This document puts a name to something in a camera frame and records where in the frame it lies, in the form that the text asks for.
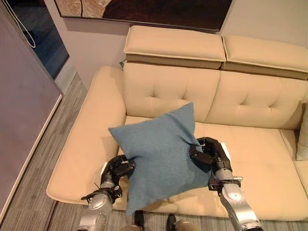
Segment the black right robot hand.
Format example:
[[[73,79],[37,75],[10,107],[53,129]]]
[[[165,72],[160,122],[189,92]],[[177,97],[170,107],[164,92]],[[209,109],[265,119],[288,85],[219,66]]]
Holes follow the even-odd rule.
[[[191,144],[189,156],[192,162],[203,172],[227,169],[232,172],[230,159],[227,157],[222,144],[210,137],[197,139],[197,144]]]

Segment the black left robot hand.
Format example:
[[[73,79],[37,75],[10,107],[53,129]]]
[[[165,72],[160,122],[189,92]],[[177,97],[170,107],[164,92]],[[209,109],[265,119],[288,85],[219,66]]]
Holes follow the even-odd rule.
[[[135,166],[135,162],[128,160],[125,155],[112,158],[103,166],[100,185],[102,186],[104,183],[118,185],[121,177],[132,175]]]

